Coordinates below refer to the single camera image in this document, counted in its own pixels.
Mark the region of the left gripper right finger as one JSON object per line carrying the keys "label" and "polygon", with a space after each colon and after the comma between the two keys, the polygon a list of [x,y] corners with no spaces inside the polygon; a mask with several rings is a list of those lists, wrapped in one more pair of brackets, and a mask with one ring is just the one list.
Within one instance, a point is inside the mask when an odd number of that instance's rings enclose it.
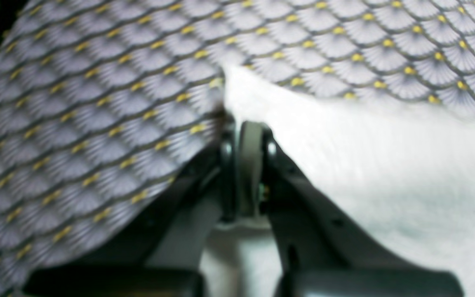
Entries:
{"label": "left gripper right finger", "polygon": [[239,135],[244,200],[269,222],[282,275],[275,297],[463,297],[450,272],[414,264],[315,188],[264,123]]}

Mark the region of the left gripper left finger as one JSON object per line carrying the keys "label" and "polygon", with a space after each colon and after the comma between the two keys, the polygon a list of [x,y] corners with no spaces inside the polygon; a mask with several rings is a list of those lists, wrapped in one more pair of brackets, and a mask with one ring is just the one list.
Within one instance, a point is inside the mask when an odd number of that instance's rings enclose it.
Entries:
{"label": "left gripper left finger", "polygon": [[38,269],[31,297],[208,297],[205,241],[236,218],[235,139],[230,130],[188,162],[173,184],[99,248]]}

